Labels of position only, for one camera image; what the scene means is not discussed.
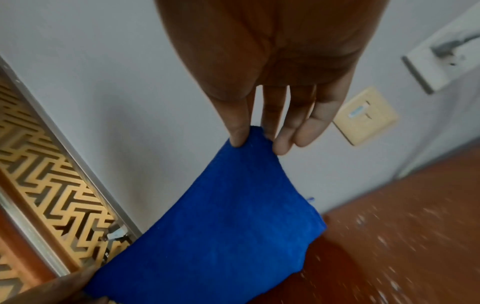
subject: palm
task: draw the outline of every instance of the palm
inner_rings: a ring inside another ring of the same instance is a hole
[[[290,86],[290,108],[273,146],[285,154],[332,121],[388,0],[157,2],[173,45],[234,145],[248,135],[257,85],[264,85],[262,126],[275,138]]]

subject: white switch plate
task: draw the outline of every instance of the white switch plate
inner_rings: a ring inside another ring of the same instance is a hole
[[[395,110],[374,87],[365,89],[344,104],[333,123],[354,146],[361,144],[398,120]]]
[[[480,39],[455,49],[454,56],[438,58],[430,47],[445,35],[480,29],[480,3],[433,34],[408,53],[403,61],[427,93],[432,94],[480,66]]]

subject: blue cloth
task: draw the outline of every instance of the blue cloth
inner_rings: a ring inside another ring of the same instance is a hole
[[[325,228],[252,127],[85,290],[123,304],[244,304],[300,271]]]

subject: skin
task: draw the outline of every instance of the skin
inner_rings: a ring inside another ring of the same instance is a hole
[[[2,304],[108,304],[109,299],[89,299],[82,293],[83,287],[95,274],[95,266],[59,277],[29,289]]]
[[[388,0],[156,0],[185,66],[232,145],[248,137],[255,88],[273,151],[304,147],[332,122]],[[290,106],[277,134],[287,87]]]

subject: power outlet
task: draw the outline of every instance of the power outlet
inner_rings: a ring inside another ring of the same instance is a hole
[[[356,146],[398,120],[395,110],[380,92],[369,87],[338,111],[333,123]]]

